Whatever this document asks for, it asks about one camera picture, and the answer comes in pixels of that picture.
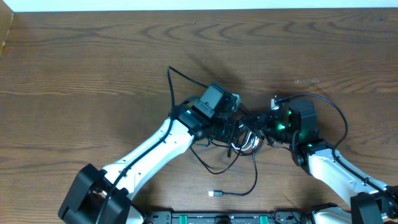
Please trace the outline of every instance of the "usb connector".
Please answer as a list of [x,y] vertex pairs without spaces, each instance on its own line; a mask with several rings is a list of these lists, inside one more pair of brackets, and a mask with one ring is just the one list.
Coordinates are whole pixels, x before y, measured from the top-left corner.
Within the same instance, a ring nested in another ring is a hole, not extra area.
[[221,190],[209,190],[209,197],[221,197],[223,196],[223,191]]

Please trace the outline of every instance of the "cable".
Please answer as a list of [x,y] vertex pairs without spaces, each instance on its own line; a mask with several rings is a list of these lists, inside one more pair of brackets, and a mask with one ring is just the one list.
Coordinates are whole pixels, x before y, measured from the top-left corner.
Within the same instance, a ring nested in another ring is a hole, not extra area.
[[174,121],[174,108],[175,108],[175,97],[174,97],[174,90],[173,90],[173,83],[172,83],[172,79],[171,79],[171,74],[170,74],[170,69],[172,69],[173,71],[177,72],[179,75],[180,72],[176,71],[176,69],[172,68],[172,67],[167,67],[167,79],[169,80],[169,87],[170,87],[170,95],[171,95],[171,99],[172,99],[172,109],[171,109],[171,113],[170,113],[170,124],[169,127],[167,128],[166,133],[163,135],[163,137],[161,137],[155,144],[153,144],[150,148],[148,148],[145,152],[143,152],[140,156],[138,156],[136,159],[134,159],[126,168],[124,168],[122,170],[122,172],[119,174],[118,178],[116,178],[116,180],[113,182],[111,189],[109,190],[109,192],[106,194],[106,197],[104,199],[104,202],[99,210],[98,213],[98,217],[96,220],[96,224],[99,224],[103,213],[105,211],[106,205],[108,204],[109,198],[111,197],[114,189],[116,188],[117,184],[119,183],[119,181],[122,179],[122,177],[124,177],[128,170],[131,169],[131,167],[138,162],[140,159],[142,159],[144,156],[146,156],[148,153],[150,153],[154,148],[156,148],[159,144],[161,144],[162,142],[165,141],[166,137],[169,136],[170,131],[172,129],[173,126],[173,121]]
[[252,135],[252,132],[250,132],[250,134],[249,134],[248,138],[246,139],[246,142],[244,143],[243,146],[237,147],[237,146],[235,146],[235,144],[232,142],[232,143],[231,143],[232,147],[234,147],[234,149],[242,150],[242,151],[248,150],[248,149],[249,149],[248,147],[245,148],[245,149],[243,149],[243,147],[245,147],[245,146],[249,143],[249,140],[250,140],[250,138],[251,138],[251,135]]
[[218,175],[218,174],[223,174],[223,173],[225,173],[227,170],[229,170],[229,168],[232,167],[232,165],[235,163],[235,161],[236,161],[236,160],[238,159],[238,157],[239,157],[239,154],[238,154],[238,155],[235,157],[235,159],[232,161],[232,163],[231,163],[227,168],[225,168],[225,170],[220,171],[220,172],[213,172],[213,171],[211,171],[211,170],[209,169],[210,166],[209,166],[205,161],[203,161],[202,159],[200,159],[200,157],[198,156],[198,154],[193,150],[192,146],[190,147],[190,149],[191,149],[191,151],[193,152],[193,154],[198,158],[199,162],[202,163],[202,165],[206,168],[206,170],[207,170],[209,173],[214,174],[214,175]]
[[175,68],[173,68],[173,67],[171,67],[171,66],[169,66],[169,67],[167,68],[167,70],[168,70],[167,72],[169,72],[169,69],[171,69],[173,72],[175,72],[175,73],[181,75],[182,77],[186,78],[187,80],[190,80],[190,81],[193,82],[194,84],[200,85],[200,86],[205,87],[205,88],[208,88],[208,87],[209,87],[208,85],[205,85],[205,84],[203,84],[203,83],[200,83],[200,82],[198,82],[198,81],[196,81],[196,80],[191,79],[190,77],[188,77],[188,76],[182,74],[181,72],[177,71]]
[[213,145],[217,146],[217,147],[226,147],[226,148],[229,148],[229,146],[223,146],[223,145],[214,143],[212,139],[210,140],[210,142],[211,142]]
[[[246,134],[244,135],[243,139],[246,138],[248,132],[249,132],[249,130],[246,131]],[[234,147],[231,147],[231,149],[235,152],[235,154],[238,154],[238,153],[239,153],[241,156],[251,156],[253,153],[254,153],[254,154],[257,154],[262,148],[261,148],[261,147],[257,147],[257,148],[253,149],[253,150],[252,150],[251,152],[249,152],[249,153],[245,153],[245,152],[243,152],[243,151],[237,152],[237,151],[235,150]]]
[[300,130],[295,130],[295,131],[293,132],[292,150],[293,150],[294,153],[297,152],[297,151],[296,151],[296,135],[297,135],[298,133],[300,133]]
[[304,94],[299,94],[299,95],[294,95],[294,96],[288,96],[288,97],[285,97],[285,98],[282,98],[282,99],[278,99],[277,102],[283,102],[285,100],[288,100],[288,99],[291,99],[291,98],[296,98],[296,97],[301,97],[301,96],[312,96],[312,97],[315,97],[315,98],[319,98],[319,99],[331,104],[334,108],[336,108],[336,110],[339,112],[341,118],[344,121],[345,131],[344,131],[343,137],[341,137],[340,140],[337,141],[336,144],[331,149],[331,154],[333,156],[333,159],[335,161],[337,161],[346,170],[348,170],[350,173],[352,173],[357,178],[359,178],[362,182],[364,182],[364,184],[368,184],[369,186],[373,187],[378,192],[380,192],[380,194],[383,194],[383,196],[386,199],[388,199],[388,201],[391,204],[393,204],[393,206],[395,206],[396,209],[398,209],[398,203],[395,202],[394,199],[391,198],[388,194],[386,194],[385,191],[383,191],[383,189],[378,187],[376,184],[372,183],[368,177],[363,177],[363,176],[359,175],[357,172],[355,172],[353,169],[349,168],[344,162],[342,162],[340,160],[339,156],[336,156],[336,148],[337,148],[337,146],[347,137],[347,134],[348,134],[348,122],[347,122],[347,119],[345,118],[343,112],[340,110],[340,108],[337,105],[334,104],[334,102],[332,102],[332,101],[330,101],[330,100],[328,100],[328,99],[326,99],[326,98],[324,98],[322,96],[318,96],[316,94],[311,94],[311,93],[304,93]]
[[243,141],[246,139],[246,137],[248,136],[248,133],[249,133],[250,131],[249,130],[246,130],[246,127],[244,127],[244,129],[243,129],[243,131],[240,133],[240,135],[239,135],[239,137],[238,138],[236,138],[236,142],[235,142],[235,144],[231,144],[231,149],[235,152],[235,154],[240,154],[240,155],[242,155],[242,156],[251,156],[251,154],[254,152],[254,150],[252,151],[252,152],[250,152],[250,153],[245,153],[245,152],[237,152],[235,149],[237,149],[237,150],[239,150],[239,149],[242,149],[242,147],[244,147],[247,143],[245,143],[245,144],[241,144],[240,146],[238,146],[239,144],[238,144],[238,141],[239,141],[239,139],[241,138],[241,136],[244,134],[244,137],[243,137]]
[[300,221],[296,218],[296,216],[293,214],[293,212],[290,211],[290,210],[287,209],[287,208],[278,208],[277,210],[275,210],[275,211],[272,213],[271,218],[275,221],[276,224],[281,224],[280,222],[278,222],[278,221],[276,220],[276,213],[277,213],[277,212],[281,212],[281,211],[290,212],[290,213],[292,214],[294,220],[297,222],[296,224],[300,224]]
[[276,149],[282,148],[282,149],[286,149],[286,150],[289,150],[289,151],[290,151],[290,149],[287,148],[287,147],[285,147],[285,146],[274,146],[273,143],[271,143],[271,142],[269,141],[268,136],[266,136],[265,139],[267,140],[267,144],[268,144],[270,147],[273,147],[273,148],[276,148]]
[[[263,145],[264,145],[264,141],[261,143],[261,145],[260,145],[258,148],[261,149]],[[222,191],[221,191],[222,195],[241,196],[241,197],[242,197],[242,196],[245,196],[245,195],[250,194],[250,193],[253,191],[253,189],[256,187],[256,184],[257,184],[257,177],[258,177],[258,171],[257,171],[257,165],[256,165],[256,158],[255,158],[255,155],[256,155],[256,153],[253,153],[253,154],[252,154],[253,165],[254,165],[254,171],[255,171],[255,173],[256,173],[256,177],[255,177],[255,179],[254,179],[253,186],[250,188],[250,190],[248,190],[248,191],[245,192],[245,193],[240,193],[240,194],[238,194],[238,193],[231,193],[231,192],[222,192]]]

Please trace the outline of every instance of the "black wire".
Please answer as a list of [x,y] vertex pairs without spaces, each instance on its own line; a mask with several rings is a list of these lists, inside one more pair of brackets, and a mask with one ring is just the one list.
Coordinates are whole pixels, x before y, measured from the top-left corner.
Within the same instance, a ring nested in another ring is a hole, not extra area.
[[316,94],[311,94],[311,93],[304,93],[304,94],[299,94],[299,95],[294,95],[294,96],[288,96],[288,97],[285,97],[285,98],[282,98],[282,99],[278,99],[277,101],[278,102],[283,102],[285,100],[288,100],[288,99],[291,99],[291,98],[296,98],[296,97],[301,97],[301,96],[312,96],[312,97],[315,97],[315,98],[319,98],[319,99],[331,104],[334,108],[336,108],[336,110],[339,112],[341,118],[344,121],[345,131],[344,131],[343,137],[341,137],[340,140],[337,141],[336,144],[331,149],[331,154],[333,156],[333,159],[335,161],[337,161],[346,170],[348,170],[350,173],[352,173],[357,178],[359,178],[361,181],[363,181],[365,184],[368,184],[369,186],[373,187],[378,192],[380,192],[380,194],[383,194],[383,196],[386,199],[388,199],[388,201],[390,201],[390,203],[393,204],[393,206],[395,206],[396,209],[398,209],[398,203],[395,202],[394,199],[391,198],[388,194],[386,194],[385,191],[383,191],[383,189],[378,187],[376,184],[372,183],[368,177],[363,177],[363,176],[359,175],[357,172],[355,172],[353,169],[349,168],[344,162],[342,162],[340,160],[339,156],[336,156],[336,148],[337,148],[337,146],[347,137],[347,134],[348,134],[348,122],[347,122],[347,119],[344,116],[343,112],[339,109],[339,107],[337,105],[334,104],[334,102],[332,102],[332,101],[330,101],[330,100],[328,100],[328,99],[326,99],[326,98],[324,98],[322,96],[318,96]]
[[246,131],[247,127],[243,126],[242,131],[239,133],[239,138],[243,135],[243,133]]
[[211,142],[213,145],[218,146],[218,147],[226,147],[226,148],[229,148],[229,146],[223,146],[223,145],[214,143],[212,139],[210,140],[210,142]]
[[292,214],[294,220],[297,222],[296,224],[300,224],[300,221],[297,220],[297,218],[296,218],[296,216],[293,214],[293,212],[290,211],[290,210],[287,209],[287,208],[279,208],[279,209],[275,210],[275,211],[272,213],[271,218],[275,221],[276,224],[281,224],[280,222],[278,222],[278,221],[276,220],[276,213],[277,213],[277,212],[281,212],[281,211],[290,212],[290,213]]
[[[263,145],[264,145],[264,141],[263,141],[263,142],[261,143],[261,145],[258,146],[257,148],[261,149]],[[255,158],[255,155],[256,155],[256,153],[253,153],[253,154],[252,154],[253,165],[254,165],[254,171],[255,171],[255,173],[256,173],[256,177],[255,177],[255,179],[254,179],[253,186],[250,188],[250,190],[248,190],[248,191],[245,192],[245,193],[240,193],[240,194],[239,194],[239,193],[232,193],[232,192],[223,192],[223,195],[240,196],[240,197],[242,197],[242,196],[246,196],[246,195],[250,194],[250,193],[253,191],[253,189],[256,187],[256,184],[257,184],[257,177],[258,177],[258,171],[257,171],[257,165],[256,165],[256,158]]]
[[295,130],[295,131],[293,132],[292,150],[293,150],[294,153],[297,153],[297,151],[296,151],[296,135],[297,135],[298,133],[300,133],[300,130]]
[[140,156],[138,156],[136,159],[134,159],[126,168],[124,168],[122,170],[122,172],[119,174],[119,176],[116,178],[116,180],[113,182],[111,189],[109,190],[109,192],[106,194],[106,197],[104,199],[104,202],[99,210],[98,213],[98,217],[96,220],[96,224],[99,224],[103,213],[105,211],[106,205],[108,204],[109,198],[112,195],[114,189],[116,188],[117,184],[119,183],[119,181],[122,179],[122,177],[124,177],[128,170],[131,169],[131,167],[137,163],[140,159],[142,159],[144,156],[146,156],[148,153],[150,153],[154,148],[156,148],[159,144],[161,144],[162,142],[164,142],[165,138],[167,136],[169,136],[170,131],[172,129],[173,126],[173,121],[174,121],[174,107],[175,107],[175,97],[174,97],[174,90],[173,90],[173,83],[172,83],[172,79],[171,79],[171,74],[170,74],[170,69],[172,69],[173,71],[177,72],[179,75],[180,72],[176,71],[176,69],[172,68],[172,67],[167,67],[167,79],[169,80],[169,87],[170,87],[170,95],[171,95],[171,99],[172,99],[172,109],[171,109],[171,114],[170,114],[170,124],[169,127],[167,128],[166,133],[163,135],[163,137],[161,137],[155,144],[153,144],[150,148],[148,148],[145,152],[143,152]]
[[214,175],[218,175],[218,174],[223,174],[223,173],[225,173],[227,170],[229,170],[229,168],[232,167],[232,165],[235,163],[235,161],[236,161],[236,160],[238,159],[238,157],[239,157],[239,154],[238,154],[238,155],[235,157],[235,159],[232,161],[232,163],[231,163],[225,170],[222,170],[222,171],[220,171],[220,172],[213,172],[213,171],[211,171],[211,170],[209,169],[210,166],[209,166],[205,161],[203,161],[203,160],[198,156],[198,154],[193,150],[192,146],[190,147],[190,149],[191,149],[191,151],[193,152],[193,154],[198,158],[199,162],[202,163],[202,165],[206,168],[206,170],[207,170],[209,173],[214,174]]
[[[242,140],[242,144],[239,145],[238,141],[239,141],[240,137],[243,135],[243,133],[244,133],[244,137],[243,137],[243,140]],[[239,135],[239,137],[236,139],[236,142],[235,142],[235,145],[236,145],[237,148],[239,148],[239,150],[242,149],[242,147],[244,146],[245,139],[248,136],[249,130],[246,130],[246,132],[243,132],[243,133],[241,133]],[[245,153],[245,152],[242,152],[242,150],[240,152],[237,152],[234,147],[231,147],[231,149],[235,152],[235,154],[240,154],[242,156],[251,156],[251,154],[252,154],[252,152]]]
[[290,150],[289,148],[287,148],[287,147],[285,147],[285,146],[274,146],[274,144],[271,143],[271,142],[269,141],[268,136],[265,136],[265,139],[267,140],[267,144],[268,144],[270,147],[273,147],[273,148],[276,148],[276,149],[282,148],[282,149]]
[[168,69],[171,69],[173,72],[175,72],[175,73],[181,75],[182,77],[186,78],[187,80],[190,80],[190,81],[193,82],[194,84],[197,84],[197,85],[200,85],[200,86],[202,86],[202,87],[208,88],[208,85],[205,85],[205,84],[203,84],[203,83],[200,83],[200,82],[198,82],[198,81],[196,81],[196,80],[191,79],[190,77],[188,77],[188,76],[182,74],[181,72],[179,72],[178,70],[176,70],[175,68],[173,68],[173,67],[171,67],[171,66],[169,66]]
[[[246,136],[248,135],[248,132],[249,132],[249,130],[247,130],[246,131],[246,134],[244,135],[244,137],[243,137],[243,141],[242,141],[242,144],[240,145],[240,146],[237,146],[238,148],[242,148],[244,145],[244,142],[245,142],[245,139],[246,139]],[[245,153],[245,152],[243,152],[243,151],[241,151],[241,152],[238,152],[237,150],[235,150],[235,148],[234,147],[231,147],[231,149],[235,152],[235,154],[240,154],[241,156],[251,156],[251,155],[253,155],[253,154],[257,154],[261,149],[262,149],[262,147],[257,147],[257,148],[255,148],[255,149],[253,149],[251,152],[249,152],[249,153]]]

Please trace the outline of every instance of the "connector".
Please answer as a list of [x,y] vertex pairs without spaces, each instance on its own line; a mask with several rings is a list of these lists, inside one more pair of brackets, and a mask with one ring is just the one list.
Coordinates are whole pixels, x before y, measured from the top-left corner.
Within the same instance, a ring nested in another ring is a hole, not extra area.
[[272,110],[279,109],[279,102],[276,99],[271,99],[271,109]]
[[221,197],[223,192],[221,190],[209,190],[209,197]]

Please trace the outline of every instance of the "wood grain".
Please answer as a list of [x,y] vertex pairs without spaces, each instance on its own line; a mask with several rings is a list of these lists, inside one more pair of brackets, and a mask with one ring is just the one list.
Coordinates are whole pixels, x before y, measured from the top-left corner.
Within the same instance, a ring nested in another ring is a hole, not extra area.
[[[0,223],[60,223],[76,173],[100,168],[148,138],[170,109],[167,65],[239,93],[250,110],[275,94],[317,93],[349,122],[340,151],[369,175],[398,184],[397,9],[20,13],[0,59]],[[173,77],[177,102],[203,89]],[[343,134],[338,113],[316,101],[321,135]],[[221,148],[197,151],[218,168]],[[191,152],[140,191],[142,208],[273,210],[323,202],[348,206],[265,147],[213,176]]]

